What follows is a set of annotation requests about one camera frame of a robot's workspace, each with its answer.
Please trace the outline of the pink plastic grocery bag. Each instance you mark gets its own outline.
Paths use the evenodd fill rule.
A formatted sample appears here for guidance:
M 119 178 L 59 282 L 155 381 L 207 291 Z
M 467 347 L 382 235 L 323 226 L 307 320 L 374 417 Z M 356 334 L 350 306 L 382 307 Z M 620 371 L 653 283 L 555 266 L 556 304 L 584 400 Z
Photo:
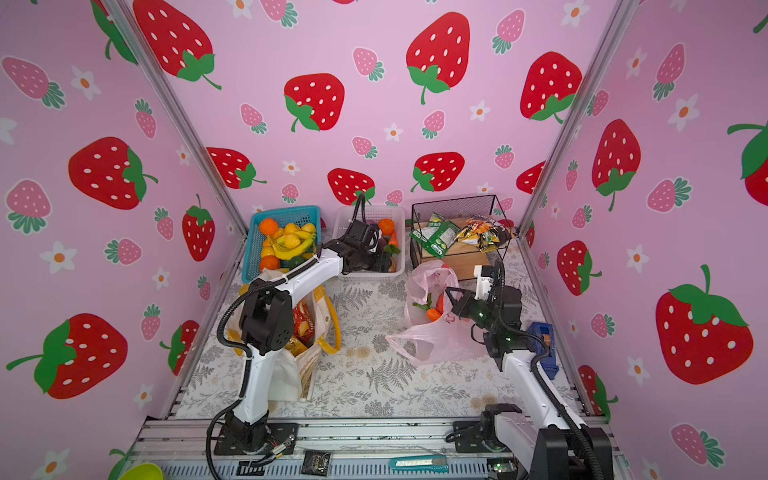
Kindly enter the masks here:
M 455 271 L 440 260 L 416 267 L 405 283 L 406 329 L 387 335 L 389 346 L 416 367 L 484 356 L 484 346 L 471 338 L 471 322 L 451 312 L 445 292 L 458 286 Z

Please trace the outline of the white canvas tote bag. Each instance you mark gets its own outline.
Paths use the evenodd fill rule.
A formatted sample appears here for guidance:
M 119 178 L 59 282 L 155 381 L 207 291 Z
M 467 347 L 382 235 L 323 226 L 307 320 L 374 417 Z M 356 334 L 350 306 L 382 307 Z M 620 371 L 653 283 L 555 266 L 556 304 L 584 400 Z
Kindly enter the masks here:
M 294 327 L 283 349 L 274 357 L 269 383 L 270 401 L 297 402 L 311 398 L 313 372 L 323 353 L 341 348 L 338 315 L 323 286 L 306 295 L 293 309 Z

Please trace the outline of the red snack packet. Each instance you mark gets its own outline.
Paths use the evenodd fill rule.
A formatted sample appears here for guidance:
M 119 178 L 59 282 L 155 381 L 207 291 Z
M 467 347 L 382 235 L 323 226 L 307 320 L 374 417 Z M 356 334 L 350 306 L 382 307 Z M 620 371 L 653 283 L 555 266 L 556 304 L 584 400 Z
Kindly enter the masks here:
M 314 342 L 315 323 L 309 307 L 305 301 L 301 301 L 293 309 L 294 334 L 293 336 L 305 346 L 311 346 Z

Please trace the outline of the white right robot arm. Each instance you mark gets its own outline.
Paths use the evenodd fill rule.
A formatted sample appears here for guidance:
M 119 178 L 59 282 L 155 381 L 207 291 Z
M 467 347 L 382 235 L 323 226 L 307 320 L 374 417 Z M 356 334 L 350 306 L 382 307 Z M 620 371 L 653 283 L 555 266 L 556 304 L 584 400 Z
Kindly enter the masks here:
M 482 344 L 512 382 L 521 405 L 493 404 L 471 426 L 446 437 L 457 449 L 476 443 L 509 451 L 519 479 L 611 479 L 613 448 L 601 428 L 589 426 L 568 406 L 541 365 L 546 342 L 522 327 L 522 293 L 507 284 L 502 262 L 474 269 L 473 290 L 447 288 L 452 314 L 482 330 Z

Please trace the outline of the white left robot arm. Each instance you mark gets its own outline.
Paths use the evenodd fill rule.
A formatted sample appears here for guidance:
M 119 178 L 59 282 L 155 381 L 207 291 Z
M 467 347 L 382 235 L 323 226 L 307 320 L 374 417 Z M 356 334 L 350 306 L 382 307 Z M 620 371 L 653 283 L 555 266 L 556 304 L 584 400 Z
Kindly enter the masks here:
M 293 309 L 327 280 L 373 266 L 378 228 L 354 219 L 343 235 L 323 244 L 301 266 L 280 277 L 257 279 L 225 311 L 216 329 L 220 344 L 244 353 L 236 400 L 214 415 L 206 429 L 206 461 L 212 461 L 214 429 L 237 447 L 257 453 L 267 443 L 268 393 L 278 354 L 294 334 Z

